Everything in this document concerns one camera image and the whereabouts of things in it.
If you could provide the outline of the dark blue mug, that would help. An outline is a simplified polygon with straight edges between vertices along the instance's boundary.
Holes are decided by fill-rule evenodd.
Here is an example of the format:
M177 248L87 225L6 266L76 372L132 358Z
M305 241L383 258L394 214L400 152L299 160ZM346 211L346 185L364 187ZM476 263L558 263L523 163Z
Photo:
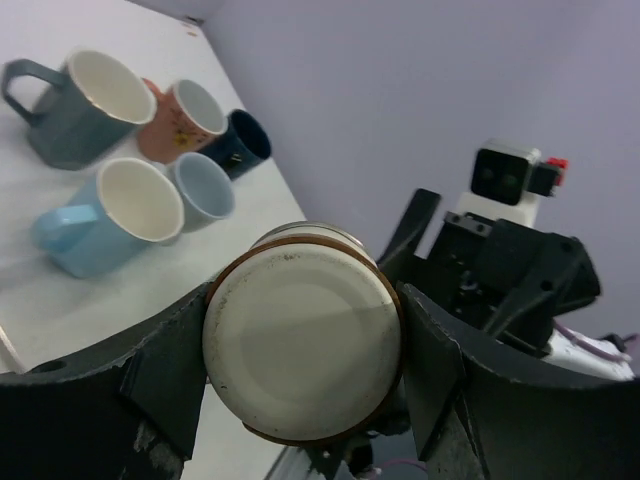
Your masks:
M272 155L270 138L262 125L245 110L227 115L227 131L199 153L217 163L234 181Z

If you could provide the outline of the pink patterned mug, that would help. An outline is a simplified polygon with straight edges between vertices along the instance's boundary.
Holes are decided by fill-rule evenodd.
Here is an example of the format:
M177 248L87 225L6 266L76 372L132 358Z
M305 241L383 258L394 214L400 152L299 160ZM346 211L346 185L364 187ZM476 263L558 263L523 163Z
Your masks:
M149 160L168 164L196 152L228 130L228 119L217 100L199 83L181 79L162 92L143 82L156 98L154 119L137 135L139 151Z

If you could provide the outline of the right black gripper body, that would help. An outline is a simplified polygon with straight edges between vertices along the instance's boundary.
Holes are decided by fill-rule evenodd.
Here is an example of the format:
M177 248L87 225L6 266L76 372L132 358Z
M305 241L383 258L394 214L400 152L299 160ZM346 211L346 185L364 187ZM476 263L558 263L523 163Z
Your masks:
M600 281L575 237L450 212L426 258L424 293L466 324L542 358L555 318L594 303Z

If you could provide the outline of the light blue mug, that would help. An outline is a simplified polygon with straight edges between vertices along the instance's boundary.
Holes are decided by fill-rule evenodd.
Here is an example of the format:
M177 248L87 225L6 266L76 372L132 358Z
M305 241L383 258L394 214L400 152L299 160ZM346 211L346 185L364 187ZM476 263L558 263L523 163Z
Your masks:
M66 205L33 224L35 245L77 278L118 269L152 245L173 241L185 223L181 195L160 169L114 158Z

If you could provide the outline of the cream brown cup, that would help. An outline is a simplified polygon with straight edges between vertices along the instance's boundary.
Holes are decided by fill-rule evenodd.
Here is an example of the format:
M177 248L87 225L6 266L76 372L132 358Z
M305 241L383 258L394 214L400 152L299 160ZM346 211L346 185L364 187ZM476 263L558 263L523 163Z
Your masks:
M208 378L244 426L285 445L365 427L396 389L406 329L364 245L331 225L279 226L222 270L206 296Z

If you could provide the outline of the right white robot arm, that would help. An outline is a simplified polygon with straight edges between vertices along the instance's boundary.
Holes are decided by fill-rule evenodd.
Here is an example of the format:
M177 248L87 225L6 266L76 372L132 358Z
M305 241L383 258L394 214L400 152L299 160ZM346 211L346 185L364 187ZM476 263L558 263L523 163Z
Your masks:
M630 380L628 338L593 339L557 323L593 304L601 285L575 237L476 213L445 215L429 254L417 255L441 197L414 192L378 261L391 283L408 283L456 319L552 365Z

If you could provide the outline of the grey teal mug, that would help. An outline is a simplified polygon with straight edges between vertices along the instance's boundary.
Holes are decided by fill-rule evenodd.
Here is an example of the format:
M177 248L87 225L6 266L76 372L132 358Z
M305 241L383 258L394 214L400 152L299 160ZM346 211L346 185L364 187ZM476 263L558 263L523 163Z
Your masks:
M10 92L21 77L48 84L31 109ZM27 123L27 141L48 166L81 170L154 119L157 100L142 78L119 60L76 49L51 69L29 59L7 62L1 95Z

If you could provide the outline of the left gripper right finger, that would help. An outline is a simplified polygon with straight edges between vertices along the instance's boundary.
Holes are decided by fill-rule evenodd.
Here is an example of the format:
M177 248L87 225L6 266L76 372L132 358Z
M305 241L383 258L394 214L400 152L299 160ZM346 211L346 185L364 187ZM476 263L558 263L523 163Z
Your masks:
M406 400L430 478L638 478L638 380L550 365L454 318L412 285L398 294Z

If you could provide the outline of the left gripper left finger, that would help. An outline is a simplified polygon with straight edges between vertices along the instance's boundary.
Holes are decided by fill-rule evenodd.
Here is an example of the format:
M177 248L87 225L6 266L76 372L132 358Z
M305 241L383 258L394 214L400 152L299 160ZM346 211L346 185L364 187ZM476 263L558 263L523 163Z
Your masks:
M205 389L207 289L90 347L2 374L2 478L180 478Z

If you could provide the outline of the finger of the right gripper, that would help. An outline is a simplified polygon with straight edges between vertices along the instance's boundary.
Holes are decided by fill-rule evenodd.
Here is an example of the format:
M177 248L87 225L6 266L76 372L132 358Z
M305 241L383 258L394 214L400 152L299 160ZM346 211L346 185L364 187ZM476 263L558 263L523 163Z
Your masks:
M441 195L426 189L417 189L378 260L383 273L401 273L411 263L420 241L441 201Z

